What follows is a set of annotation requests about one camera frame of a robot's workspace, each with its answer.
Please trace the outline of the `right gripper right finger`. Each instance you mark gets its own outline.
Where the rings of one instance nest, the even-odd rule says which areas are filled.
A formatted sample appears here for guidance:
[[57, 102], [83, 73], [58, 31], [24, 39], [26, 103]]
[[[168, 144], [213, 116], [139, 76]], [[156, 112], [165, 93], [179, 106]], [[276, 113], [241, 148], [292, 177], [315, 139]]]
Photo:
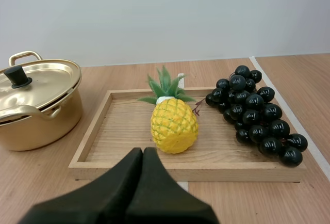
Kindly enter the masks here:
[[126, 223], [219, 223], [212, 207], [184, 190], [166, 171], [155, 148], [143, 153], [140, 180]]

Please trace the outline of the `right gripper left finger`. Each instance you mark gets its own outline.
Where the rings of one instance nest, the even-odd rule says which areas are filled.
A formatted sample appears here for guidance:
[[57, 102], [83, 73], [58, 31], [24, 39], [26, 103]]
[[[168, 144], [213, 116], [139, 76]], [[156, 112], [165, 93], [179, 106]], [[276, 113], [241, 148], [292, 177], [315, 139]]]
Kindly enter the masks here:
[[142, 159], [142, 150], [133, 148], [96, 180], [34, 205], [19, 222], [122, 223], [140, 179]]

